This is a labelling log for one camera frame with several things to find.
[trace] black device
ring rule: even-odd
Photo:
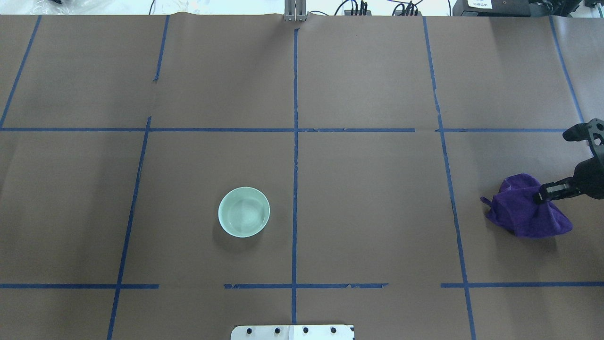
[[[457,0],[454,16],[531,16],[528,0]]]
[[[597,4],[604,5],[604,0],[585,0],[583,3],[589,8],[594,8]]]
[[[355,14],[355,10],[344,10],[344,15],[357,15],[357,14]],[[363,10],[362,14],[358,14],[358,15],[371,15],[371,11]]]
[[[594,157],[579,163],[572,177],[542,185],[533,196],[535,203],[583,194],[604,200],[604,121],[592,119],[589,123],[577,124],[564,131],[562,137],[569,142],[588,141]]]

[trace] cable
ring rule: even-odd
[[[359,8],[359,3],[358,3],[358,2],[356,2],[356,0],[345,0],[344,2],[342,2],[342,3],[340,4],[340,6],[338,6],[338,9],[336,10],[336,13],[334,13],[333,15],[338,15],[339,9],[340,9],[340,8],[342,8],[342,6],[343,6],[343,5],[344,5],[346,2],[349,2],[349,1],[351,1],[351,4],[352,4],[352,5],[356,5],[356,9],[358,10],[358,8]],[[354,10],[355,10],[355,7],[353,7],[353,8],[350,10],[350,14],[351,14],[351,15],[354,15]]]
[[[151,10],[153,9],[154,5],[155,5],[155,0],[153,0],[153,2],[151,2],[151,6],[149,7],[149,15],[151,15]]]
[[[405,9],[405,4],[401,2],[400,4],[395,6],[394,10],[392,11],[392,15],[396,14],[396,10],[399,8],[399,6],[402,6],[403,9]]]
[[[420,0],[417,4],[414,4],[413,1],[410,1],[410,2],[395,1],[395,0],[388,0],[388,1],[398,3],[398,5],[396,5],[394,7],[394,10],[392,11],[392,15],[397,15],[396,10],[399,9],[399,6],[402,5],[403,9],[400,11],[399,16],[415,16],[419,13],[419,8],[417,8],[417,4],[419,4],[419,2],[422,2],[423,0]]]

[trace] table surface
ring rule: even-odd
[[[494,226],[480,202],[504,177],[555,181],[591,156],[561,134],[601,115],[604,21],[181,13],[0,28],[0,338],[604,333],[602,202],[557,202],[574,229],[543,240]],[[239,186],[271,204],[247,239],[217,220]]]

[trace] black cable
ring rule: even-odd
[[[396,10],[399,8],[399,6],[403,6],[403,9],[405,9],[405,4],[401,2],[395,6],[394,10],[392,11],[392,15],[396,14]]]
[[[149,15],[151,15],[151,10],[153,9],[153,5],[155,5],[155,0],[151,2],[151,6],[149,7]]]
[[[338,11],[339,11],[339,9],[340,9],[340,8],[342,8],[342,6],[343,6],[343,5],[344,5],[346,2],[349,2],[349,1],[351,1],[351,5],[356,4],[356,6],[357,6],[357,8],[358,8],[359,4],[356,2],[356,0],[345,0],[344,2],[342,2],[342,3],[341,3],[339,6],[338,6],[338,9],[336,10],[336,13],[334,13],[333,15],[338,15]],[[352,7],[352,9],[350,10],[350,14],[351,14],[351,15],[353,14],[353,11],[354,11],[354,10],[355,10],[355,8],[354,8],[354,7]]]

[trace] metal bracket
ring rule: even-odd
[[[306,0],[285,0],[285,21],[306,21]]]
[[[231,340],[354,340],[353,325],[237,326]]]
[[[535,203],[543,204],[583,194],[604,200],[604,121],[592,119],[588,123],[577,124],[564,131],[562,136],[568,142],[587,140],[594,157],[579,163],[572,177],[542,185],[533,196]]]

